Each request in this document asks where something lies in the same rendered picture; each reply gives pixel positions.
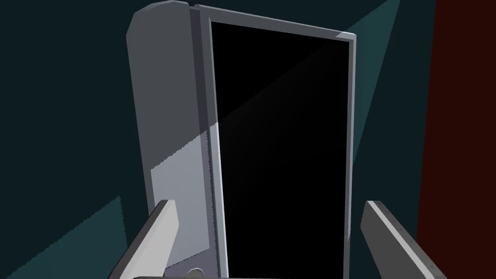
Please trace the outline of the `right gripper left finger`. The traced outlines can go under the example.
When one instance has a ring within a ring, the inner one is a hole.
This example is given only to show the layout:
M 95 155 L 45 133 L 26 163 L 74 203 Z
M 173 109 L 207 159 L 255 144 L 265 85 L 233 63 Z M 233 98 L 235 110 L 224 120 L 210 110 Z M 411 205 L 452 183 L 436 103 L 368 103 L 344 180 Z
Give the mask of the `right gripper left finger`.
M 161 200 L 108 279 L 162 277 L 179 227 L 174 200 Z

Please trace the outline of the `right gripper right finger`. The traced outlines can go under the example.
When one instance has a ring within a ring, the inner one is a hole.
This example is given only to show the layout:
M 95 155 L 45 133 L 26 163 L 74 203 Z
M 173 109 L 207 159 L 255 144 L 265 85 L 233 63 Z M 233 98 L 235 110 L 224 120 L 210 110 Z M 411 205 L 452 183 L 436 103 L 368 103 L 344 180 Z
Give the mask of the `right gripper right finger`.
M 447 279 L 380 201 L 366 201 L 360 223 L 382 279 Z

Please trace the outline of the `black glass microwave door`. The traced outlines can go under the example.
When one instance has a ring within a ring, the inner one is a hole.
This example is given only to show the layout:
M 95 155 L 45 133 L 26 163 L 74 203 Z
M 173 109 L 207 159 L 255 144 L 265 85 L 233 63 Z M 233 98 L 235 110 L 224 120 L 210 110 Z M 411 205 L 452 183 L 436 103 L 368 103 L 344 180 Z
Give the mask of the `black glass microwave door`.
M 193 9 L 221 276 L 349 279 L 356 35 Z

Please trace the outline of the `grey microwave oven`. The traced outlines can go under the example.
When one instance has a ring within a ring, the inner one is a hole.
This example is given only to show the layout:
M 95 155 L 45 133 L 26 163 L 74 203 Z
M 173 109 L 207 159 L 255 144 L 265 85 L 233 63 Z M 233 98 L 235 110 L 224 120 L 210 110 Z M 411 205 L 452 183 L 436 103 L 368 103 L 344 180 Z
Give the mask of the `grey microwave oven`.
M 126 42 L 150 214 L 174 200 L 179 227 L 160 279 L 222 277 L 202 39 L 194 5 L 168 0 L 133 15 Z

